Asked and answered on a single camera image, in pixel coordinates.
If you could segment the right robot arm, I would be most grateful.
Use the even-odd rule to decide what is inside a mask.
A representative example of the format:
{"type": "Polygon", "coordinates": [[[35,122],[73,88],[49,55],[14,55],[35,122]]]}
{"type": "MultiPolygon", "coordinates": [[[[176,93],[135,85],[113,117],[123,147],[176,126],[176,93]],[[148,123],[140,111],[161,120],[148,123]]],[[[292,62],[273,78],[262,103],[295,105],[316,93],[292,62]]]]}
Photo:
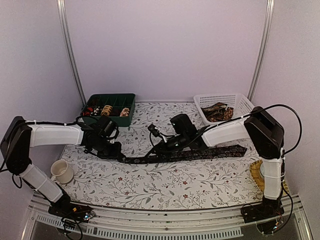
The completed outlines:
{"type": "Polygon", "coordinates": [[[262,192],[250,178],[249,165],[259,160],[248,138],[226,143],[246,148],[243,157],[223,157],[160,164],[155,168],[161,177],[157,186],[165,196],[157,198],[160,210],[191,210],[230,207],[254,203],[262,192]]]}

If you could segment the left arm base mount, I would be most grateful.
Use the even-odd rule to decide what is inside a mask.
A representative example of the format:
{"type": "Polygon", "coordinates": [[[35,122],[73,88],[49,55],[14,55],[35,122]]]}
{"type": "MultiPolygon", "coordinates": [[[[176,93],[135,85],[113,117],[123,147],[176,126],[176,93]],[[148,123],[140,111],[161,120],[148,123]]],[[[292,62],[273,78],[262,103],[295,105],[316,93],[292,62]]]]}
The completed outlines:
{"type": "Polygon", "coordinates": [[[96,216],[96,213],[90,206],[71,202],[52,204],[48,209],[48,213],[61,217],[62,227],[67,233],[71,231],[83,233],[84,230],[81,224],[88,223],[89,220],[96,216]]]}

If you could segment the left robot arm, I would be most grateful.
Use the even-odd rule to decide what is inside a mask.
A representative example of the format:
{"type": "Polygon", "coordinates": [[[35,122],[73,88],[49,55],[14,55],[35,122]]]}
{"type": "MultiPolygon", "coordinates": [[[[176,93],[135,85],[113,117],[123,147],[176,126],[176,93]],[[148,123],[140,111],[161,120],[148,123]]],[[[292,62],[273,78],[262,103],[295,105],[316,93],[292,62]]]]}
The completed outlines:
{"type": "Polygon", "coordinates": [[[120,143],[115,141],[118,134],[118,124],[106,116],[91,124],[79,120],[27,121],[15,116],[0,142],[3,159],[0,170],[19,177],[63,217],[70,217],[75,211],[70,196],[48,176],[49,165],[58,158],[53,151],[62,151],[67,145],[81,146],[86,154],[96,154],[101,159],[117,158],[121,152],[120,143]]]}

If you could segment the dark floral necktie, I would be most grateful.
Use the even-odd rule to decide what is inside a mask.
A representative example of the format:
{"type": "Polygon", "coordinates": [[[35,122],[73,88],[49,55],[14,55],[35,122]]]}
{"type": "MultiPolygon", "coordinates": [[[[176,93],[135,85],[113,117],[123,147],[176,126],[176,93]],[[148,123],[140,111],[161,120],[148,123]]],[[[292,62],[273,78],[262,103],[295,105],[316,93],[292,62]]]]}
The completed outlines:
{"type": "Polygon", "coordinates": [[[243,157],[246,151],[246,147],[237,144],[221,147],[210,147],[203,150],[186,150],[172,153],[159,153],[154,155],[148,154],[147,156],[142,157],[126,157],[122,155],[117,160],[123,164],[159,164],[216,158],[243,157]]]}

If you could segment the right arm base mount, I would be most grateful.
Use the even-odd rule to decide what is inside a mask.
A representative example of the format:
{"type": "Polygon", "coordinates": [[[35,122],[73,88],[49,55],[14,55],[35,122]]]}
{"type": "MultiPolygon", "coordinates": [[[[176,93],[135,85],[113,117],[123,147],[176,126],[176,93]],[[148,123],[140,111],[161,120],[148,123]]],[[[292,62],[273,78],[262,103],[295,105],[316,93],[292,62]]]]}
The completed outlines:
{"type": "Polygon", "coordinates": [[[282,202],[280,199],[272,200],[263,197],[259,204],[245,204],[240,213],[245,223],[252,223],[273,218],[273,220],[259,223],[257,229],[263,235],[274,234],[280,225],[282,214],[284,214],[282,202]]]}

